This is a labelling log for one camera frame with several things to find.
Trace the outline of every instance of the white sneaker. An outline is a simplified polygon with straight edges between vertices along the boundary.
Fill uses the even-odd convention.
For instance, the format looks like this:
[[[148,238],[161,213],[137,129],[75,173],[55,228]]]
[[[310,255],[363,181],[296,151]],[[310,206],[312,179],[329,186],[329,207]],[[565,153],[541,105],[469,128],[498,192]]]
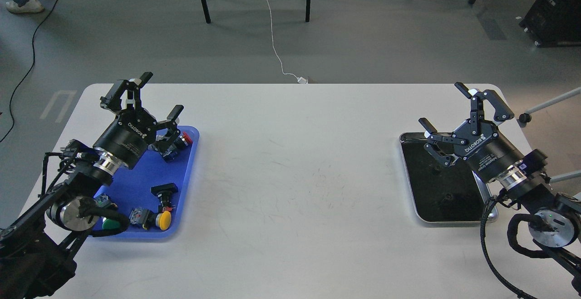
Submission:
[[[6,2],[6,9],[10,13],[38,13],[44,11],[44,7],[38,0],[29,0],[21,7],[14,1]]]

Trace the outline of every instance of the chair wheel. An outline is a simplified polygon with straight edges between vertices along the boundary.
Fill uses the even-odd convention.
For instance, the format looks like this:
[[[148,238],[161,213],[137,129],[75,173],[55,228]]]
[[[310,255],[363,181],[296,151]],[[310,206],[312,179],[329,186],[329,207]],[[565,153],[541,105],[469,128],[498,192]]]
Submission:
[[[518,121],[523,124],[527,124],[532,120],[531,115],[529,113],[523,113],[518,117]]]

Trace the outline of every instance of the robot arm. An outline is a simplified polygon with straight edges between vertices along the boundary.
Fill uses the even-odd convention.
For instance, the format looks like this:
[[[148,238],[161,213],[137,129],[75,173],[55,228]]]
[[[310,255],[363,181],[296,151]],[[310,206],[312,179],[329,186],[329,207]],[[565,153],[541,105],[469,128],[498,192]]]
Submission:
[[[581,295],[581,260],[565,250],[579,236],[581,227],[581,202],[566,194],[551,193],[544,167],[547,158],[541,151],[533,150],[524,156],[498,129],[498,124],[512,119],[514,114],[493,90],[468,90],[462,83],[456,88],[471,101],[470,118],[465,120],[452,133],[438,133],[425,118],[419,123],[427,130],[425,150],[444,167],[450,167],[458,161],[466,163],[484,182],[499,181],[503,189],[498,197],[488,204],[492,210],[494,204],[511,200],[505,206],[524,206],[529,214],[516,214],[508,225],[508,242],[516,252],[531,258],[553,258],[573,275],[573,287]],[[485,119],[483,101],[488,100],[496,110],[494,121]],[[448,142],[454,151],[446,153],[440,150],[439,143]],[[533,242],[541,250],[529,250],[517,242],[517,228],[520,222],[529,224]],[[481,229],[483,242],[484,231]],[[491,266],[496,277],[510,290],[523,295],[523,292],[508,283]]]
[[[120,80],[101,98],[101,107],[116,116],[93,147],[71,140],[62,153],[48,153],[62,159],[55,181],[66,172],[70,174],[62,183],[53,182],[46,191],[43,180],[39,200],[0,231],[0,298],[52,295],[74,276],[77,267],[74,256],[89,235],[108,236],[127,229],[126,216],[98,207],[93,196],[102,185],[112,183],[119,167],[133,169],[148,146],[168,150],[180,135],[177,117],[182,105],[176,105],[161,123],[141,107],[139,90],[151,76],[151,72],[146,72],[139,79]],[[127,106],[122,108],[124,92],[127,92]],[[167,129],[166,134],[157,138],[156,131],[163,129]],[[44,233],[45,214],[53,223],[70,231],[61,243],[56,244]],[[100,216],[117,220],[120,227],[93,230]]]

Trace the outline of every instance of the white table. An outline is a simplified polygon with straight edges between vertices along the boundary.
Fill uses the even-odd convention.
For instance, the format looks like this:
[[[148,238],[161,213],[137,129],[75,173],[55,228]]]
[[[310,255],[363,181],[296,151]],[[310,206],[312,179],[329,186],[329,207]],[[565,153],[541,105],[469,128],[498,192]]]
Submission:
[[[110,86],[85,90],[55,150],[93,144],[113,119],[99,108]],[[440,131],[466,119],[452,84],[148,84],[141,95],[158,119],[183,104],[181,124],[201,135],[181,225],[164,241],[87,239],[54,297],[516,298],[488,269],[478,227],[415,216],[398,137],[421,131],[419,117]],[[500,129],[531,150],[514,120]],[[512,213],[500,208],[487,231],[498,270],[540,298],[577,297],[553,260],[508,247]]]

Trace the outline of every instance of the robotiq logo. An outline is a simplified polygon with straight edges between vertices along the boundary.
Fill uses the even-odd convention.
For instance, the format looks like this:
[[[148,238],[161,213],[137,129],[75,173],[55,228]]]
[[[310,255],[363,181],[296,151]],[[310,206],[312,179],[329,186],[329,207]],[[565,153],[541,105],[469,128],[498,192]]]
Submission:
[[[131,123],[127,123],[127,125],[131,128],[131,130],[135,131],[135,133],[139,134],[141,138],[147,137],[147,133],[141,132],[141,130],[137,129],[136,126],[132,125]]]
[[[483,142],[485,140],[486,140],[485,136],[480,136],[480,138],[478,138],[475,142],[473,142],[470,146],[468,146],[468,148],[465,148],[464,151],[470,152],[471,150],[474,149],[474,147],[478,146],[478,144],[480,144],[481,142]]]

